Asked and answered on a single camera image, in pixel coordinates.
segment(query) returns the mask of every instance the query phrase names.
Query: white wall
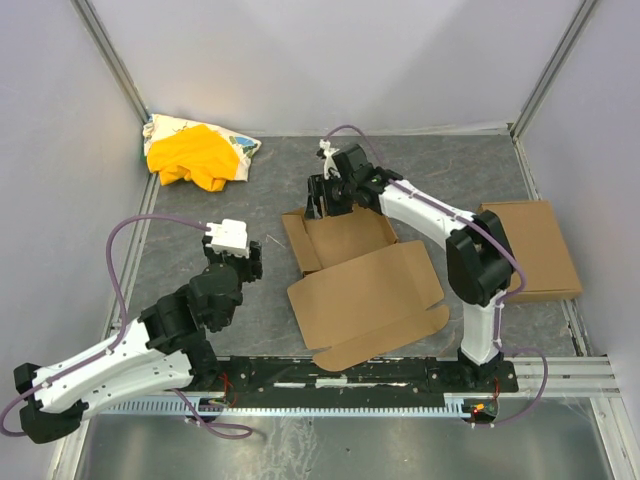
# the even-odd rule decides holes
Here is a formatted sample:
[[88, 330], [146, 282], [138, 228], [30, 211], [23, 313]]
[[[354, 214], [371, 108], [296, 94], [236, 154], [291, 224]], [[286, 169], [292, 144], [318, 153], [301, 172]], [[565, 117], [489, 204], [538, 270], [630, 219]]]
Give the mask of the white wall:
[[601, 2], [524, 136], [585, 292], [599, 353], [611, 357], [640, 435], [640, 4]]
[[[14, 367], [99, 339], [106, 236], [138, 210], [147, 174], [140, 125], [70, 2], [5, 6], [0, 45], [1, 409]], [[0, 436], [0, 477], [44, 478], [52, 447]]]
[[514, 121], [579, 0], [93, 0], [154, 112], [246, 132]]

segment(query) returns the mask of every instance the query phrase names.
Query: gray mat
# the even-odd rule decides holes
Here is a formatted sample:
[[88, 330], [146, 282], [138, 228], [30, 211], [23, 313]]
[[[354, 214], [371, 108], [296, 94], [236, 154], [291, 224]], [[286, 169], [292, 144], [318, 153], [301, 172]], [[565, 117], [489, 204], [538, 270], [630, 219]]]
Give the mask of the gray mat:
[[[355, 138], [337, 138], [344, 145]], [[511, 141], [506, 136], [374, 137], [392, 168], [416, 187], [455, 207], [475, 210], [481, 202], [527, 198]], [[300, 279], [280, 214], [304, 206], [306, 180], [319, 173], [315, 137], [263, 139], [247, 183], [229, 183], [223, 193], [208, 193], [192, 183], [160, 187], [156, 213], [171, 213], [203, 222], [244, 220], [252, 239], [263, 244], [264, 278], [245, 285], [244, 305], [233, 323], [210, 336], [219, 355], [304, 355], [300, 330], [286, 289]], [[423, 239], [451, 309], [440, 332], [394, 354], [451, 356], [462, 340], [462, 305], [446, 280], [444, 252], [410, 227], [394, 222], [401, 241]], [[201, 235], [188, 227], [152, 222], [143, 250], [133, 297], [132, 315], [152, 305], [202, 271]], [[504, 312], [505, 345], [537, 346], [551, 356], [575, 355], [571, 333], [559, 303], [508, 305]]]

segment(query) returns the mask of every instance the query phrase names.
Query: cardboard box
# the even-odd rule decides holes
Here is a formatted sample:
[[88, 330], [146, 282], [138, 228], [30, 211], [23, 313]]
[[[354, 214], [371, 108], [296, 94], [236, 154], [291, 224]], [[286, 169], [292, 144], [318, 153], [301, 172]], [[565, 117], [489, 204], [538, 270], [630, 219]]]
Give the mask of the cardboard box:
[[[527, 275], [524, 291], [511, 302], [546, 302], [575, 298], [582, 285], [548, 201], [483, 203], [502, 222], [516, 260]], [[514, 273], [509, 291], [520, 285]]]
[[449, 320], [444, 292], [422, 241], [398, 243], [386, 217], [355, 208], [349, 215], [306, 220], [282, 216], [304, 278], [287, 293], [307, 348], [340, 371], [420, 340]]

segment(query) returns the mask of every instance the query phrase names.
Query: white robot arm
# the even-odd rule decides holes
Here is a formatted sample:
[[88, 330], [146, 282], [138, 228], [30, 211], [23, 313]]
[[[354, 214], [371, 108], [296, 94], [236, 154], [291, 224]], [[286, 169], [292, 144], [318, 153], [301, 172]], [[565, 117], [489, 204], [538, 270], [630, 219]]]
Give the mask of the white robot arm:
[[[242, 303], [242, 284], [262, 277], [262, 263], [260, 245], [248, 240], [244, 222], [207, 227], [203, 247], [209, 265], [145, 309], [119, 343], [114, 335], [63, 362], [25, 363], [14, 370], [21, 394], [43, 385], [20, 410], [22, 429], [35, 443], [68, 435], [83, 420], [131, 398], [185, 387], [211, 390], [221, 372], [205, 328], [217, 332], [231, 323]], [[79, 368], [49, 380], [73, 366]]]
[[318, 155], [325, 160], [324, 173], [309, 177], [306, 216], [341, 215], [358, 203], [434, 240], [446, 251], [449, 283], [463, 302], [460, 359], [490, 369], [500, 355], [494, 338], [496, 301], [509, 286], [513, 267], [468, 225], [485, 230], [511, 254], [498, 217], [474, 215], [421, 192], [399, 174], [374, 167], [359, 145], [337, 150], [323, 141]]

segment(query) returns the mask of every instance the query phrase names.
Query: purple cable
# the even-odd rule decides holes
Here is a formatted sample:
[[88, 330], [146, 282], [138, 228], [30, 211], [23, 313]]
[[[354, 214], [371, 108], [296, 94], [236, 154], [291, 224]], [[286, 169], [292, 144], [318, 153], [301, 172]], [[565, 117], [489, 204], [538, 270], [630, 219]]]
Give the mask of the purple cable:
[[[120, 308], [120, 318], [122, 319], [122, 324], [120, 326], [120, 330], [118, 331], [118, 334], [116, 335], [116, 338], [113, 340], [113, 342], [111, 342], [111, 344], [105, 349], [105, 350], [101, 350], [100, 352], [84, 359], [81, 362], [78, 362], [75, 365], [70, 366], [69, 368], [66, 368], [64, 370], [61, 370], [60, 372], [48, 377], [47, 379], [45, 379], [45, 381], [43, 383], [40, 383], [38, 385], [35, 385], [34, 387], [31, 387], [29, 390], [27, 390], [26, 392], [18, 395], [16, 398], [14, 398], [11, 402], [9, 402], [9, 404], [2, 410], [2, 412], [0, 412], [0, 433], [2, 435], [5, 435], [7, 437], [24, 437], [26, 436], [26, 433], [24, 432], [13, 432], [11, 430], [8, 430], [5, 426], [4, 426], [4, 421], [7, 418], [7, 415], [9, 414], [9, 412], [11, 410], [13, 410], [13, 408], [18, 405], [20, 402], [26, 400], [28, 397], [30, 397], [31, 395], [33, 395], [34, 393], [40, 391], [43, 388], [44, 383], [48, 383], [51, 384], [53, 382], [55, 382], [56, 380], [61, 379], [62, 377], [69, 375], [70, 373], [75, 372], [76, 370], [79, 370], [82, 367], [85, 367], [93, 362], [95, 362], [96, 360], [104, 357], [107, 354], [107, 350], [113, 350], [115, 349], [118, 345], [120, 345], [120, 342], [122, 342], [122, 339], [124, 338], [124, 336], [127, 333], [127, 325], [129, 324], [129, 313], [127, 311], [127, 305], [125, 303], [124, 300], [124, 295], [122, 294], [122, 289], [120, 288], [120, 283], [118, 282], [118, 276], [116, 275], [116, 271], [115, 271], [115, 267], [113, 265], [113, 241], [116, 238], [116, 235], [118, 234], [118, 232], [120, 230], [122, 230], [124, 227], [126, 227], [127, 225], [131, 224], [131, 223], [135, 223], [135, 222], [139, 222], [141, 220], [168, 220], [171, 222], [175, 222], [175, 223], [180, 223], [182, 225], [187, 225], [190, 227], [194, 227], [197, 228], [198, 230], [202, 230], [204, 232], [207, 231], [207, 227], [205, 225], [202, 225], [200, 222], [196, 222], [194, 220], [189, 220], [186, 218], [181, 218], [181, 217], [176, 217], [173, 215], [163, 215], [163, 214], [157, 214], [157, 213], [148, 213], [148, 214], [144, 214], [144, 215], [134, 215], [133, 217], [129, 217], [123, 221], [121, 221], [120, 223], [118, 223], [118, 225], [116, 225], [113, 230], [111, 230], [111, 233], [109, 234], [109, 237], [107, 238], [107, 247], [106, 247], [106, 260], [107, 260], [107, 271], [109, 272], [109, 279], [111, 280], [111, 285], [113, 285], [113, 289], [116, 293], [116, 301], [118, 302], [118, 306]], [[186, 397], [182, 394], [178, 394], [178, 396], [185, 401], [185, 403], [187, 403], [188, 407], [190, 409], [192, 409], [193, 407], [191, 406], [191, 403], [186, 399]], [[218, 434], [218, 436], [222, 437], [222, 438], [246, 438], [249, 435], [251, 435], [251, 428], [244, 426], [244, 425], [233, 425], [231, 427], [225, 425], [225, 424], [218, 424], [218, 426], [220, 428], [236, 428], [236, 429], [241, 429], [241, 430], [247, 430], [248, 434], [242, 434], [242, 435], [226, 435], [220, 432], [214, 432], [212, 431], [212, 429], [209, 429], [210, 431], [212, 431], [212, 433], [214, 434]]]
[[[253, 429], [251, 427], [247, 427], [246, 425], [239, 425], [237, 423], [208, 423], [206, 422], [199, 414], [198, 411], [191, 405], [191, 402], [187, 397], [185, 397], [184, 393], [175, 388], [171, 389], [173, 393], [180, 397], [191, 414], [196, 418], [196, 425], [202, 426], [206, 428], [210, 433], [214, 434], [216, 437], [224, 438], [225, 440], [242, 440], [243, 438], [250, 437], [253, 434]], [[229, 435], [228, 433], [222, 433], [217, 431], [214, 427], [217, 428], [225, 428], [230, 430], [244, 430], [244, 433], [239, 435]]]
[[[384, 163], [383, 160], [382, 160], [381, 155], [378, 153], [378, 151], [373, 146], [371, 141], [367, 138], [365, 133], [362, 130], [360, 130], [358, 127], [355, 127], [353, 125], [348, 125], [348, 124], [340, 125], [339, 127], [336, 127], [333, 130], [331, 130], [327, 135], [325, 135], [323, 140], [328, 140], [336, 132], [338, 132], [340, 130], [343, 130], [343, 129], [346, 129], [346, 128], [350, 128], [352, 130], [355, 130], [363, 138], [363, 140], [367, 143], [367, 146], [373, 152], [373, 154], [376, 157], [376, 159], [378, 160], [378, 162], [381, 163], [381, 164]], [[511, 255], [509, 253], [509, 251], [507, 251], [507, 249], [505, 249], [500, 244], [500, 242], [498, 242], [489, 233], [484, 231], [480, 226], [476, 225], [472, 221], [467, 220], [464, 217], [457, 216], [450, 209], [444, 207], [443, 205], [440, 205], [437, 202], [432, 201], [431, 199], [425, 197], [424, 195], [421, 195], [419, 193], [415, 193], [413, 190], [405, 187], [404, 185], [396, 182], [395, 180], [391, 180], [390, 184], [393, 187], [395, 187], [398, 190], [400, 190], [401, 192], [403, 192], [403, 193], [405, 193], [407, 195], [413, 196], [413, 198], [421, 201], [422, 203], [425, 203], [425, 204], [429, 205], [430, 207], [435, 208], [436, 210], [444, 213], [445, 215], [447, 215], [449, 217], [452, 217], [452, 218], [456, 218], [461, 223], [463, 223], [465, 226], [467, 226], [467, 227], [471, 228], [472, 230], [476, 231], [485, 240], [487, 240], [500, 253], [500, 255], [502, 255], [504, 258], [506, 258], [507, 261], [511, 264], [511, 266], [513, 266], [515, 271], [518, 272], [518, 275], [520, 276], [520, 286], [518, 288], [514, 289], [511, 292], [506, 292], [504, 295], [502, 295], [501, 297], [499, 297], [496, 300], [496, 308], [495, 308], [494, 317], [493, 317], [493, 344], [495, 345], [495, 347], [498, 350], [503, 352], [505, 355], [516, 356], [516, 355], [522, 355], [522, 354], [526, 354], [526, 353], [534, 353], [535, 355], [539, 356], [540, 359], [542, 360], [542, 366], [543, 366], [542, 383], [540, 385], [540, 389], [538, 390], [537, 395], [534, 397], [534, 399], [531, 401], [531, 403], [527, 406], [527, 408], [525, 408], [520, 413], [517, 413], [516, 415], [514, 415], [512, 417], [509, 417], [509, 418], [507, 418], [505, 420], [499, 420], [499, 421], [494, 422], [492, 424], [482, 424], [482, 425], [477, 424], [476, 426], [484, 427], [484, 428], [493, 428], [496, 425], [504, 425], [504, 424], [507, 424], [507, 423], [514, 422], [515, 420], [518, 420], [519, 418], [522, 418], [523, 416], [528, 414], [531, 410], [533, 410], [538, 405], [538, 403], [540, 402], [540, 400], [542, 398], [542, 394], [544, 393], [544, 389], [547, 386], [547, 380], [549, 379], [549, 364], [548, 364], [547, 358], [544, 355], [544, 353], [542, 352], [542, 350], [540, 350], [540, 349], [538, 349], [536, 347], [526, 347], [526, 348], [520, 348], [520, 349], [505, 349], [502, 346], [501, 342], [500, 342], [500, 328], [501, 328], [501, 325], [502, 325], [502, 308], [504, 307], [504, 302], [509, 297], [512, 297], [512, 296], [517, 295], [518, 293], [520, 293], [522, 290], [524, 290], [525, 286], [527, 285], [527, 277], [526, 277], [526, 275], [524, 273], [524, 270], [522, 269], [522, 266], [520, 266], [520, 264], [513, 257], [513, 255]]]

